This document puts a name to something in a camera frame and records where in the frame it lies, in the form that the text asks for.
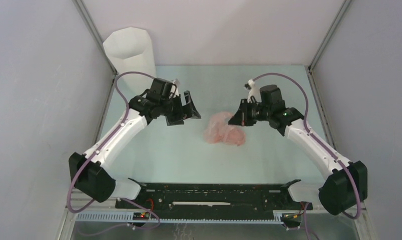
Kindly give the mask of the pink plastic trash bag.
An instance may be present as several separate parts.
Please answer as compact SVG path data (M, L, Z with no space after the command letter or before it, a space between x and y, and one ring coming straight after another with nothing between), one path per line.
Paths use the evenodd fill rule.
M228 111L213 114L203 132L203 139L209 144L224 143L232 146L245 144L245 132L236 125L228 124L232 117L233 114Z

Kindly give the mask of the white trash bin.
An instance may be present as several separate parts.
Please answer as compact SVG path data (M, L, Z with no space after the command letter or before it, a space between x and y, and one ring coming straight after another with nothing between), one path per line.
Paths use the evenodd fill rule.
M153 44L146 30L136 27L117 30L104 40L103 48L119 74L141 72L157 76Z

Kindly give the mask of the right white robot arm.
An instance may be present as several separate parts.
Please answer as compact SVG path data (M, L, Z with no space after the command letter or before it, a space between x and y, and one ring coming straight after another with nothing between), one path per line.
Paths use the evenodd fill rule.
M367 168L361 161L350 161L326 143L309 125L305 115L294 107L286 107L280 89L274 85L257 88L247 83L248 97L240 101L229 125L251 127L267 122L283 137L295 143L313 162L323 177L321 183L294 180L280 194L280 204L292 209L299 202L321 205L336 216L356 207L367 198Z

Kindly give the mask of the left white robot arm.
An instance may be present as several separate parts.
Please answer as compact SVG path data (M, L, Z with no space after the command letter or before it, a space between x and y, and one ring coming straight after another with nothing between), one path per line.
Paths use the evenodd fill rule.
M109 170L124 147L153 120L164 116L168 126L182 125L186 119L200 119L190 92L179 94L174 82L155 78L151 87L130 100L115 125L83 154L69 158L72 188L99 203L114 197L126 198L134 208L146 204L147 195L135 180L114 179Z

